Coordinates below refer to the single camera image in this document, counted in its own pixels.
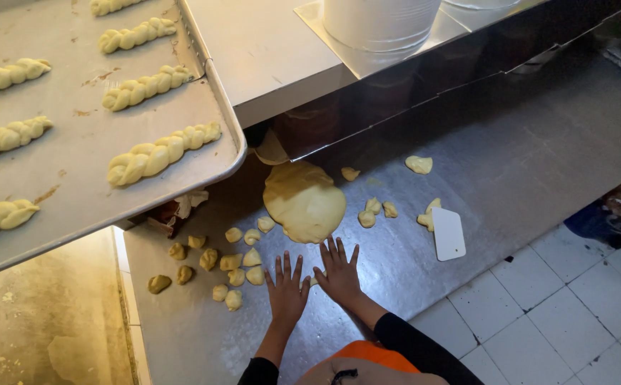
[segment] small dough piece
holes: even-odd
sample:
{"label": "small dough piece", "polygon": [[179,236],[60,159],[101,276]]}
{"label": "small dough piece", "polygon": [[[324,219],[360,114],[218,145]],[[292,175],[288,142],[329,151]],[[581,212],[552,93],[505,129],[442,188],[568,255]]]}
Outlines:
{"label": "small dough piece", "polygon": [[365,202],[365,211],[372,212],[374,215],[378,215],[382,211],[382,204],[377,200],[377,197],[368,199]]}
{"label": "small dough piece", "polygon": [[432,207],[441,208],[441,199],[436,198],[432,201],[432,203],[427,206],[424,214],[419,214],[417,216],[417,223],[425,226],[429,232],[434,232],[434,218],[432,217]]}
{"label": "small dough piece", "polygon": [[244,284],[244,278],[246,277],[246,273],[240,268],[235,268],[234,270],[227,273],[227,276],[229,277],[230,285],[241,286]]}
{"label": "small dough piece", "polygon": [[119,11],[128,5],[137,4],[142,0],[91,0],[89,7],[92,15],[103,16],[111,12]]}
{"label": "small dough piece", "polygon": [[217,260],[218,250],[207,249],[201,255],[201,259],[199,260],[199,266],[203,267],[203,270],[210,271],[213,266],[215,266],[215,262]]}
{"label": "small dough piece", "polygon": [[263,233],[267,233],[275,226],[275,222],[269,216],[261,216],[258,218],[258,229]]}
{"label": "small dough piece", "polygon": [[428,174],[432,170],[433,165],[434,161],[431,158],[420,158],[415,155],[406,158],[406,166],[418,174]]}
{"label": "small dough piece", "polygon": [[262,265],[263,261],[260,258],[260,253],[254,247],[246,252],[244,255],[244,266],[252,267]]}
{"label": "small dough piece", "polygon": [[241,230],[236,227],[233,227],[225,232],[225,238],[227,238],[227,241],[229,243],[239,242],[243,235],[244,234],[241,232]]}
{"label": "small dough piece", "polygon": [[154,143],[137,144],[128,153],[110,160],[106,180],[111,187],[134,183],[163,171],[170,163],[177,162],[186,150],[201,148],[206,143],[220,139],[220,124],[188,126],[175,131]]}
{"label": "small dough piece", "polygon": [[181,243],[175,243],[174,245],[170,246],[170,249],[168,250],[168,255],[178,261],[183,260],[184,258],[186,258],[186,254],[184,253],[184,246],[182,246]]}
{"label": "small dough piece", "polygon": [[398,216],[398,211],[396,210],[396,206],[393,202],[385,201],[382,206],[384,206],[384,216],[387,218],[396,218]]}
{"label": "small dough piece", "polygon": [[39,138],[46,129],[53,126],[47,117],[8,123],[6,127],[0,127],[0,152],[29,144],[32,139]]}
{"label": "small dough piece", "polygon": [[353,170],[352,167],[343,167],[343,168],[341,168],[341,175],[343,175],[344,179],[346,179],[348,181],[356,180],[358,174],[360,174],[360,171]]}
{"label": "small dough piece", "polygon": [[230,312],[235,312],[241,307],[241,292],[238,290],[230,290],[225,295],[225,304]]}
{"label": "small dough piece", "polygon": [[192,249],[201,249],[205,245],[206,236],[189,236],[189,247]]}
{"label": "small dough piece", "polygon": [[361,226],[369,229],[375,225],[377,217],[371,211],[361,211],[357,214],[357,221]]}
{"label": "small dough piece", "polygon": [[213,301],[222,302],[225,301],[227,296],[227,285],[218,285],[213,288]]}
{"label": "small dough piece", "polygon": [[220,270],[234,270],[237,267],[241,266],[241,258],[243,258],[244,254],[234,254],[232,256],[223,256],[220,258]]}
{"label": "small dough piece", "polygon": [[177,31],[175,23],[168,19],[152,17],[132,30],[106,30],[99,38],[98,46],[103,53],[113,53],[118,48],[131,49],[147,41],[172,35]]}
{"label": "small dough piece", "polygon": [[126,80],[118,88],[111,88],[101,100],[101,105],[113,112],[139,104],[156,94],[168,92],[194,79],[194,75],[183,66],[162,66],[153,76],[142,76],[137,80]]}
{"label": "small dough piece", "polygon": [[[323,276],[327,276],[327,271],[326,271],[326,270],[325,270],[325,271],[323,271],[323,272],[322,272],[322,275],[323,275]],[[317,285],[317,278],[315,278],[315,277],[311,277],[311,278],[310,278],[310,287],[313,287],[313,286],[315,286],[315,285]],[[300,281],[300,282],[299,282],[299,290],[301,290],[302,288],[304,288],[304,282],[303,282],[303,281]]]}
{"label": "small dough piece", "polygon": [[50,70],[49,62],[44,59],[18,59],[15,65],[0,67],[0,90],[36,79]]}
{"label": "small dough piece", "polygon": [[260,241],[260,232],[256,229],[248,229],[244,233],[244,243],[248,246],[253,246],[256,241]]}
{"label": "small dough piece", "polygon": [[274,166],[265,179],[263,202],[284,234],[299,243],[323,242],[346,213],[346,197],[334,180],[305,160]]}
{"label": "small dough piece", "polygon": [[246,272],[246,279],[253,285],[262,285],[265,282],[263,268],[256,266]]}
{"label": "small dough piece", "polygon": [[194,274],[194,269],[187,266],[182,265],[178,268],[178,285],[184,285],[191,279],[191,276]]}
{"label": "small dough piece", "polygon": [[173,280],[166,276],[155,276],[149,279],[149,284],[147,285],[147,287],[149,289],[149,293],[158,294],[163,291],[163,289],[168,287],[171,283],[173,283]]}

